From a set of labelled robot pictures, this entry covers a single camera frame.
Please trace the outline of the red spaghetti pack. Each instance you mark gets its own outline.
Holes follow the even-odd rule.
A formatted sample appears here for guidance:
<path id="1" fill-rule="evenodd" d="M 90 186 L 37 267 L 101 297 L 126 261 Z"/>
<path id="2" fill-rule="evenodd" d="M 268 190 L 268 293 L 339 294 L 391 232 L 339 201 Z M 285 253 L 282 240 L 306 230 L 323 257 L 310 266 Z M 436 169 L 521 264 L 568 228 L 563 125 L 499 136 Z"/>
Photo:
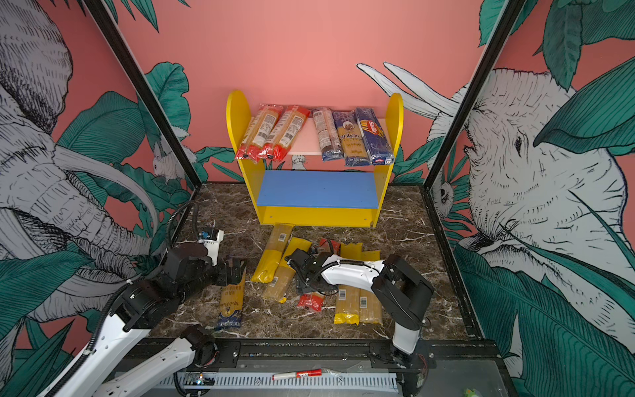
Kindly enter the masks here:
<path id="1" fill-rule="evenodd" d="M 237 160 L 251 159 L 258 162 L 262 155 L 267 138 L 284 111 L 282 105 L 261 104 L 256 116 L 251 120 L 247 131 L 236 153 Z"/>
<path id="2" fill-rule="evenodd" d="M 321 238 L 318 247 L 313 248 L 312 253 L 318 254 L 321 252 L 327 252 L 329 254 L 339 255 L 341 252 L 341 246 L 342 244 L 335 240 L 327 240 L 325 238 Z M 320 313 L 322 311 L 324 299 L 330 294 L 332 294 L 332 292 L 327 292 L 327 294 L 321 292 L 310 292 L 307 294 L 303 294 L 299 297 L 297 307 L 300 309 L 307 309 L 313 313 Z"/>
<path id="3" fill-rule="evenodd" d="M 289 154 L 311 111 L 299 105 L 288 106 L 263 148 L 264 158 L 282 161 Z"/>

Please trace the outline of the dark-blue-top Arbella spaghetti pack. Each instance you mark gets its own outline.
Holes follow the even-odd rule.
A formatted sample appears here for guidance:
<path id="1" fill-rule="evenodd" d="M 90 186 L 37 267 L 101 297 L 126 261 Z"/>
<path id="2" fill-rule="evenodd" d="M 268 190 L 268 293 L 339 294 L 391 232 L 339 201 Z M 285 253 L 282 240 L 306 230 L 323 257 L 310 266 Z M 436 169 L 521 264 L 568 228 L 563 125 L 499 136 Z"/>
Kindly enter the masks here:
<path id="1" fill-rule="evenodd" d="M 363 136 L 354 111 L 334 111 L 333 119 L 337 128 L 345 166 L 370 165 Z"/>

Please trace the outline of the blue Barilla spaghetti pack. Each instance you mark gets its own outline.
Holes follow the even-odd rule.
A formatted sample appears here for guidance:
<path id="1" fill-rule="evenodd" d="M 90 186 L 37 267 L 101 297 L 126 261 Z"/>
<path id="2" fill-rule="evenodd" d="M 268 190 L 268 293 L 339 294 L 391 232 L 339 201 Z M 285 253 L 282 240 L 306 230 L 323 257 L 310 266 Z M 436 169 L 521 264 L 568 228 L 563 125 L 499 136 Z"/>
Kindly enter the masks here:
<path id="1" fill-rule="evenodd" d="M 392 165 L 394 163 L 393 149 L 374 110 L 356 108 L 355 116 L 370 163 L 372 165 Z"/>

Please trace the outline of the clear blue-end spaghetti pack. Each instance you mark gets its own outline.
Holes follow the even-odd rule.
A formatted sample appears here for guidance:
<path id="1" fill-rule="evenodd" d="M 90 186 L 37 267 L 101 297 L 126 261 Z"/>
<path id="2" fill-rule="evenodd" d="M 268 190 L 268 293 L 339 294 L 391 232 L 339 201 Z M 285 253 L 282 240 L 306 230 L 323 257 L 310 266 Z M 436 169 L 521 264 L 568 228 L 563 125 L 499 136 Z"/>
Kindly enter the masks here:
<path id="1" fill-rule="evenodd" d="M 312 118 L 317 131 L 318 144 L 323 161 L 341 160 L 344 158 L 337 127 L 330 108 L 315 108 Z"/>

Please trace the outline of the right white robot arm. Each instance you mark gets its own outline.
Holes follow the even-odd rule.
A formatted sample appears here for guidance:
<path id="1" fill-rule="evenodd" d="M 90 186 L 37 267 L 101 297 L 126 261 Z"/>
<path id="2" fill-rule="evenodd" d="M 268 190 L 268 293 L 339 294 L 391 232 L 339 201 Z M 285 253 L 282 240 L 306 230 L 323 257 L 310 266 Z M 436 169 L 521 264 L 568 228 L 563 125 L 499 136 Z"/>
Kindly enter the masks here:
<path id="1" fill-rule="evenodd" d="M 359 261 L 301 249 L 285 259 L 296 271 L 302 294 L 337 294 L 342 286 L 372 293 L 395 324 L 390 361 L 401 368 L 413 365 L 434 287 L 407 261 L 395 254 L 381 261 Z"/>

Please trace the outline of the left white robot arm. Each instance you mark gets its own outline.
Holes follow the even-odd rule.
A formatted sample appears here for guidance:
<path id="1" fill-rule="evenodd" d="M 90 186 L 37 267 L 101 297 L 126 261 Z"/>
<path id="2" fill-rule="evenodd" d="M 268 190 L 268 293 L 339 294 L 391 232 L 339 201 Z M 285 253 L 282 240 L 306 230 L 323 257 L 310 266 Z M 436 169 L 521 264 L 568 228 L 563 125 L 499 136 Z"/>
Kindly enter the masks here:
<path id="1" fill-rule="evenodd" d="M 130 350 L 187 299 L 208 286 L 237 286 L 245 270 L 244 259 L 218 258 L 218 244 L 214 242 L 170 248 L 155 275 L 126 284 L 109 299 L 97 332 L 41 395 L 142 395 L 163 378 L 190 365 L 212 365 L 218 358 L 215 338 L 205 327 L 195 324 L 127 374 L 106 380 Z"/>

